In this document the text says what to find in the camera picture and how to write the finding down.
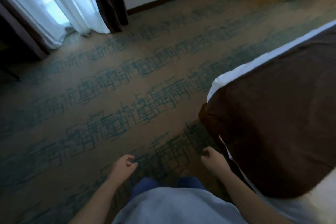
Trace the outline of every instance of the left hand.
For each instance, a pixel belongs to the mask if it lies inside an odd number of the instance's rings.
[[[112,171],[107,178],[108,182],[112,182],[116,188],[127,180],[131,174],[136,170],[138,163],[132,163],[134,157],[132,155],[126,154],[119,158],[112,165]]]

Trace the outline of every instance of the patterned carpet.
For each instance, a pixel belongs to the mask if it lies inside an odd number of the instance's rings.
[[[2,223],[67,223],[126,153],[139,167],[107,222],[141,177],[173,185],[184,168],[229,200],[199,161],[213,79],[334,19],[336,0],[177,0],[11,67],[23,80],[0,77]]]

